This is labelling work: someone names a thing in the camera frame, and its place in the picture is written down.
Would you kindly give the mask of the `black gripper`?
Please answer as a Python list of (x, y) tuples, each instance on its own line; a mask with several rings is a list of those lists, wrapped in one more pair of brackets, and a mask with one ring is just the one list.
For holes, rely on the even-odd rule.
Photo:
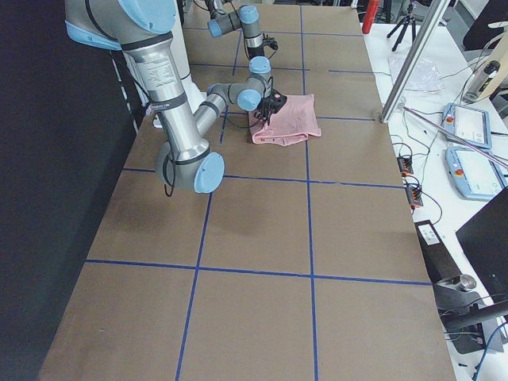
[(270, 94), (262, 98), (260, 104), (254, 111), (254, 118), (257, 121), (264, 121), (268, 124), (272, 114), (277, 114), (287, 103), (287, 96), (277, 90), (271, 90)]
[(265, 56), (265, 48), (271, 49), (271, 54), (267, 56), (267, 58), (270, 60), (279, 50), (279, 45), (277, 40), (274, 37), (271, 37), (268, 33), (264, 33), (262, 35), (262, 44), (261, 44), (261, 52), (263, 53), (263, 56)]

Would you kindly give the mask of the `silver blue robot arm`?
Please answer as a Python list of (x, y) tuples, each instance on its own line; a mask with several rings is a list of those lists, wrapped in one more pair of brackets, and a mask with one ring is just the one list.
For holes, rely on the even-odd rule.
[(140, 88), (167, 137), (157, 157), (157, 175), (170, 188), (208, 194), (220, 185), (225, 163), (204, 136), (225, 108), (236, 105), (267, 121), (287, 98), (273, 87), (258, 9), (242, 5), (226, 13), (220, 1), (206, 6), (211, 36), (241, 30), (249, 59), (245, 81), (213, 84), (206, 93), (190, 77), (175, 1), (67, 1), (65, 23), (72, 40), (121, 51), (134, 60)]
[(227, 33), (241, 30), (245, 55), (250, 60), (257, 56), (265, 56), (264, 49), (269, 47), (273, 53), (268, 57), (272, 58), (279, 49), (274, 37), (263, 33), (260, 28), (260, 15), (254, 5), (242, 5), (238, 9), (232, 6), (231, 12), (223, 9), (225, 3), (231, 1), (205, 1), (206, 8), (210, 14), (207, 27), (213, 38), (219, 38)]

